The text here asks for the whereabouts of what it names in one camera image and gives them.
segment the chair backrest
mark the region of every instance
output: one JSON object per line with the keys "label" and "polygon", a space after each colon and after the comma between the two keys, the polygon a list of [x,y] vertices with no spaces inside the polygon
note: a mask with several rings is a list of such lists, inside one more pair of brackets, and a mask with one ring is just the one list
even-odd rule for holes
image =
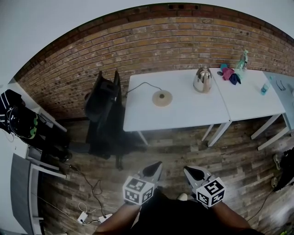
{"label": "chair backrest", "polygon": [[115,72],[114,82],[105,79],[102,71],[89,95],[86,96],[85,114],[92,122],[104,122],[107,119],[113,103],[121,102],[119,74]]}

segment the brick wall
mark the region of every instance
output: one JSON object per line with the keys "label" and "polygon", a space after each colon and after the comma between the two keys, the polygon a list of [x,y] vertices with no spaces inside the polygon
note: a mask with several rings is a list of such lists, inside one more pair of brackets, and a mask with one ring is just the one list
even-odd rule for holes
{"label": "brick wall", "polygon": [[15,75],[25,91],[57,119],[84,117],[84,96],[101,70],[118,69],[123,94],[130,75],[231,67],[244,49],[248,69],[294,75],[294,40],[244,13],[208,5],[150,5],[88,22],[58,38]]}

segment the wood laminate floor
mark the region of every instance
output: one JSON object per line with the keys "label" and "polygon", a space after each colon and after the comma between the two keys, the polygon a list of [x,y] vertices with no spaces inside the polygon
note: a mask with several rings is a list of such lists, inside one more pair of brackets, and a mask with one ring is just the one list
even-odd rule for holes
{"label": "wood laminate floor", "polygon": [[[207,147],[207,141],[201,142],[207,127],[144,132],[150,146],[146,151],[125,155],[122,171],[115,168],[114,156],[104,160],[89,154],[73,153],[73,158],[67,164],[77,166],[91,184],[101,179],[103,193],[98,198],[104,207],[109,207],[104,209],[105,213],[115,212],[115,209],[110,207],[119,208],[124,203],[122,185],[127,176],[136,173],[140,167],[156,161],[163,162],[160,185],[163,187],[163,192],[171,199],[175,199],[182,192],[191,194],[184,176],[184,166],[206,167],[215,176],[221,177],[226,184],[227,193],[224,202],[248,219],[259,210],[271,192],[272,177],[279,175],[272,159],[273,154],[282,154],[283,151],[294,147],[294,138],[285,135],[271,146],[257,151],[257,146],[285,126],[284,121],[279,118],[266,132],[257,139],[251,140],[250,135],[266,120],[263,118],[232,123],[211,148]],[[63,125],[68,129],[73,140],[85,141],[88,121],[68,122]],[[212,129],[207,140],[217,127]],[[75,219],[81,213],[78,208],[79,202],[84,202],[88,210],[100,208],[91,194],[90,186],[81,174],[62,163],[53,162],[55,165],[60,165],[68,177],[60,179],[45,175],[42,184],[45,200]],[[288,226],[277,227],[294,221],[293,194],[294,187],[291,186],[278,193],[271,193],[262,211],[250,220],[252,227],[265,234],[279,234],[281,230],[288,228]],[[98,225],[92,223],[82,226],[45,203],[42,204],[42,208],[46,234],[67,232],[70,235],[90,235]],[[101,212],[96,210],[89,214],[87,221],[98,219],[99,216]]]}

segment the sneaker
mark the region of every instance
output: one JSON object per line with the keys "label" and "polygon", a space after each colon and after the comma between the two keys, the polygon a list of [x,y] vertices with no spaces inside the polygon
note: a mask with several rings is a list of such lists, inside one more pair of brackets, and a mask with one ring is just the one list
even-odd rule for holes
{"label": "sneaker", "polygon": [[181,193],[178,197],[177,200],[180,201],[187,201],[188,200],[188,195],[186,193]]}
{"label": "sneaker", "polygon": [[277,186],[278,182],[279,182],[279,180],[277,179],[277,177],[272,178],[271,179],[271,187],[273,189],[275,189],[275,187]]}
{"label": "sneaker", "polygon": [[275,154],[273,158],[274,158],[274,162],[276,164],[277,169],[281,170],[281,167],[280,167],[281,158],[278,156],[278,154]]}

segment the pink cloth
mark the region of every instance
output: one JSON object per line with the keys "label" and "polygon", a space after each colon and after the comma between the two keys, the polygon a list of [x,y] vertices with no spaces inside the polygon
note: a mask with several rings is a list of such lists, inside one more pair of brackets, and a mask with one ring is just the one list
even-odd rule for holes
{"label": "pink cloth", "polygon": [[223,69],[222,69],[222,72],[223,72],[223,76],[222,76],[222,78],[223,78],[224,80],[229,80],[229,79],[230,79],[230,76],[231,76],[233,73],[235,73],[235,71],[234,71],[233,69],[231,69],[231,68],[223,68]]}

